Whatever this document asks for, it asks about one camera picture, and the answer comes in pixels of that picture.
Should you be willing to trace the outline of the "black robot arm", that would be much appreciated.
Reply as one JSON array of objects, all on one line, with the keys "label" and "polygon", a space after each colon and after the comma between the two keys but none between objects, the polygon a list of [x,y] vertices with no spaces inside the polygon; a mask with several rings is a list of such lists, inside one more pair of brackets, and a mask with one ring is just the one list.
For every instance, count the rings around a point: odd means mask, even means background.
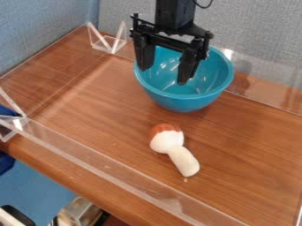
[{"label": "black robot arm", "polygon": [[137,65],[142,71],[155,62],[157,46],[182,53],[177,83],[185,85],[195,76],[197,67],[206,60],[214,34],[194,22],[197,7],[206,9],[197,0],[157,0],[155,21],[149,22],[134,13],[131,38],[135,46]]}]

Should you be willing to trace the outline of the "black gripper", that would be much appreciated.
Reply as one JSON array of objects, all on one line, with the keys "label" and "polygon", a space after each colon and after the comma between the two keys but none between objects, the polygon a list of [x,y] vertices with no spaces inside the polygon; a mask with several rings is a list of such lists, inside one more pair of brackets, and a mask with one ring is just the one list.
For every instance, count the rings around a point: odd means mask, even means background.
[{"label": "black gripper", "polygon": [[174,29],[147,21],[138,13],[131,15],[131,38],[135,43],[137,65],[142,71],[155,62],[157,46],[181,52],[177,83],[185,85],[195,76],[201,60],[206,60],[214,34],[194,22]]}]

